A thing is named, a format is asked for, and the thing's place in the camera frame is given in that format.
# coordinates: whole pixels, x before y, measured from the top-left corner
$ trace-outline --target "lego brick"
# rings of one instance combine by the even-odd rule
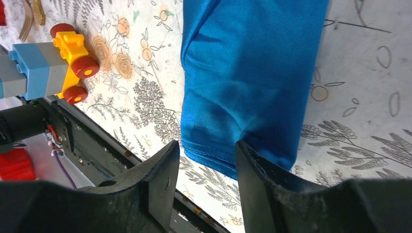
[[[9,55],[0,55],[1,98],[21,96],[26,93],[27,79],[20,74],[16,62],[10,60]]]
[[[36,46],[50,66],[45,96],[62,92],[69,64],[60,56],[60,50],[52,42],[36,43]]]
[[[78,58],[87,56],[89,53],[84,47],[84,36],[76,34],[76,32],[58,32],[56,38],[53,39],[53,44],[59,48],[63,59],[67,60],[69,66]],[[68,88],[79,83],[79,78],[73,72],[71,67],[67,72],[62,92],[57,94],[59,98],[63,98],[63,93]]]
[[[17,62],[17,70],[27,78],[27,91],[23,97],[33,100],[46,95],[49,63],[35,44],[15,44],[9,56]]]

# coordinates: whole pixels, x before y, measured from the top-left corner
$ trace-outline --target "blue fabric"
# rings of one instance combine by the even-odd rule
[[[327,0],[184,0],[182,145],[236,176],[235,143],[290,170]]]

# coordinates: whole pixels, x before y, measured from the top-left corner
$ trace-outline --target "red toy wheel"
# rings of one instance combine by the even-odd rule
[[[50,29],[50,35],[52,36],[52,38],[56,38],[56,34],[59,32],[75,32],[76,30],[74,29],[73,26],[71,26],[68,23],[59,23],[54,25],[51,29]]]
[[[72,86],[63,93],[63,97],[69,104],[82,102],[87,98],[86,90],[81,86]]]
[[[71,69],[79,79],[87,79],[99,72],[99,65],[92,57],[84,56],[74,61]]]

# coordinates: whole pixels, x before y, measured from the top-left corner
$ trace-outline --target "table surface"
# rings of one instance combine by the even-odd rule
[[[24,21],[3,0],[10,49]],[[100,61],[77,104],[136,156],[180,138],[182,0],[43,0],[46,25],[76,26]],[[349,178],[412,177],[410,0],[331,1],[292,173],[333,186]],[[181,154],[177,189],[231,232],[244,232],[237,182]]]

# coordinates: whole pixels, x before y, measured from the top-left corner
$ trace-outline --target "red wire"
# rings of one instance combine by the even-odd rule
[[[52,125],[48,125],[47,129],[53,133],[54,139],[56,142],[59,142],[59,138],[57,137],[56,131],[53,129]]]

